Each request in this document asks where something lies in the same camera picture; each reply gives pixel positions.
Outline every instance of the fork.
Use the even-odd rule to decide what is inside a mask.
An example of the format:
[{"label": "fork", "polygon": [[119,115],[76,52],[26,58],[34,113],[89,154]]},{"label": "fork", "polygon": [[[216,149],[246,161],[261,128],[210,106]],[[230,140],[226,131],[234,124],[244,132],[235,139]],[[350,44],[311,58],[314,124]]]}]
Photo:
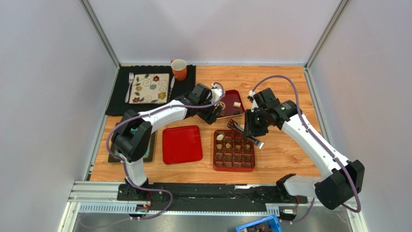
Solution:
[{"label": "fork", "polygon": [[132,86],[133,79],[134,79],[134,74],[132,72],[130,72],[129,73],[129,88],[127,89],[126,99],[124,100],[124,102],[129,101],[130,87]]}]

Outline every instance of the yellow flower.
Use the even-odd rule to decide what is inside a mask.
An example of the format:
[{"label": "yellow flower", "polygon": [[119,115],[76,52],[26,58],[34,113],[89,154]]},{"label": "yellow flower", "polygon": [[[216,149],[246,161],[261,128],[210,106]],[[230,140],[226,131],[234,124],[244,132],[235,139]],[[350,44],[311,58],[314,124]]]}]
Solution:
[{"label": "yellow flower", "polygon": [[163,92],[163,93],[159,93],[159,99],[164,99],[166,97],[166,93],[165,92]]}]

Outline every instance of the blue container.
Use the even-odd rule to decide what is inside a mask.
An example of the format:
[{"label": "blue container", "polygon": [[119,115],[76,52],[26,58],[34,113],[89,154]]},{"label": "blue container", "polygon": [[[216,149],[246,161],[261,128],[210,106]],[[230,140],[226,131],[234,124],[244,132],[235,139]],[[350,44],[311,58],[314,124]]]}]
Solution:
[{"label": "blue container", "polygon": [[276,215],[271,215],[271,216],[253,221],[253,222],[249,222],[249,223],[241,225],[241,226],[237,226],[236,231],[237,232],[242,232],[242,229],[244,229],[244,228],[256,226],[256,225],[259,225],[260,223],[264,223],[264,222],[267,222],[269,224],[270,228],[272,229],[272,232],[282,232],[282,228],[279,225],[279,221],[278,221],[278,218],[276,217]]}]

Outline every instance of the orange mug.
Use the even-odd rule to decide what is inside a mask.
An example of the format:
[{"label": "orange mug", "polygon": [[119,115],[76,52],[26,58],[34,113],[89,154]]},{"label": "orange mug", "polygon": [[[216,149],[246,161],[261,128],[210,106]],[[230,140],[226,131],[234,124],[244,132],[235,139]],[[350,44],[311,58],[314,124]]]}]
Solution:
[{"label": "orange mug", "polygon": [[182,59],[173,59],[172,72],[176,80],[183,81],[188,74],[188,67],[186,65],[186,62]]}]

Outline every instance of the wooden tabletop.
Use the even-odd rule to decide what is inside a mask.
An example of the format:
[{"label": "wooden tabletop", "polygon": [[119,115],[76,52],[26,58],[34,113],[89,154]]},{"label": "wooden tabletop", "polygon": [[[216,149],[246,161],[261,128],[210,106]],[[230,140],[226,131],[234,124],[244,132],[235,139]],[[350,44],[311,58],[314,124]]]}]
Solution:
[{"label": "wooden tabletop", "polygon": [[[225,90],[239,91],[245,109],[251,108],[247,96],[263,78],[281,74],[290,77],[299,93],[300,108],[319,131],[315,110],[310,98],[302,67],[274,66],[197,66],[196,83],[210,86],[213,81],[221,82]],[[273,78],[261,84],[256,92],[270,87],[280,102],[293,100],[294,92],[291,85],[284,79]],[[231,117],[238,122],[244,121],[244,116]],[[262,150],[256,149],[256,167],[250,173],[217,172],[212,166],[213,133],[215,130],[227,129],[231,118],[218,119],[208,125],[199,117],[194,116],[174,122],[158,130],[154,161],[145,163],[145,172],[150,182],[180,182],[180,183],[227,183],[227,184],[274,184],[286,174],[296,173],[303,176],[320,176],[319,171],[306,153],[287,134],[276,127],[269,128],[269,134],[259,137],[265,143]],[[123,181],[125,174],[120,163],[108,163],[108,153],[105,141],[109,131],[121,119],[120,116],[109,116],[104,129],[102,142],[97,154],[91,181]],[[162,133],[166,128],[197,125],[202,139],[203,159],[197,162],[166,165],[162,157]]]}]

